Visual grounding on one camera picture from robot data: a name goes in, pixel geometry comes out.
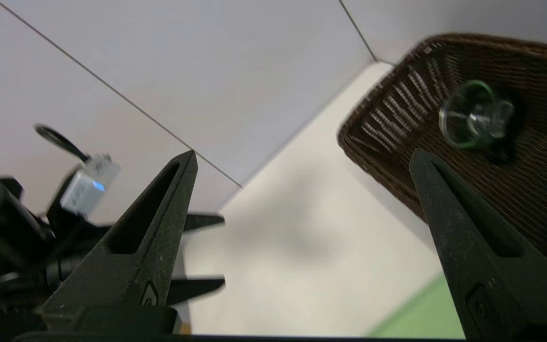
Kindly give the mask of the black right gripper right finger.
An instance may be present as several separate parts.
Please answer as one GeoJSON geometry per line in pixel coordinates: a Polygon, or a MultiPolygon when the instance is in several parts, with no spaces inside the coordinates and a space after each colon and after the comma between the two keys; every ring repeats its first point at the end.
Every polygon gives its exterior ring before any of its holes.
{"type": "Polygon", "coordinates": [[[446,162],[410,173],[469,341],[547,341],[547,258],[446,162]]]}

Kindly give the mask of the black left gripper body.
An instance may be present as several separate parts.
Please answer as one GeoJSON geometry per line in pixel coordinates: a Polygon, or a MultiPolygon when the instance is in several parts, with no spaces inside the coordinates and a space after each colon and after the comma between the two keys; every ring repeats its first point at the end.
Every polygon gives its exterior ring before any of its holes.
{"type": "Polygon", "coordinates": [[[55,292],[73,273],[85,256],[113,227],[112,223],[95,225],[77,221],[69,234],[58,243],[44,269],[44,279],[49,292],[55,292]]]}

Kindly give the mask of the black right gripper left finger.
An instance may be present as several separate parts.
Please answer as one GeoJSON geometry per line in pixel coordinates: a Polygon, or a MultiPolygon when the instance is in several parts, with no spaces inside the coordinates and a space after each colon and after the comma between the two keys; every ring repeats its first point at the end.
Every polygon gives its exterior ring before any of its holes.
{"type": "Polygon", "coordinates": [[[163,305],[198,172],[193,150],[168,162],[41,308],[49,329],[70,329],[89,306],[163,305]]]}

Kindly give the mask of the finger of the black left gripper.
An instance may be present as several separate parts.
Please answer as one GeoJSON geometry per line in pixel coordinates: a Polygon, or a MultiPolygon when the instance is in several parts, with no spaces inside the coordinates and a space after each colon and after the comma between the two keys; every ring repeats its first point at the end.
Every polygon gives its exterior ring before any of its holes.
{"type": "Polygon", "coordinates": [[[188,213],[185,218],[184,232],[197,231],[225,223],[225,218],[211,213],[188,213]]]}
{"type": "Polygon", "coordinates": [[[169,286],[167,305],[187,302],[220,290],[225,285],[223,277],[173,278],[169,286]]]}

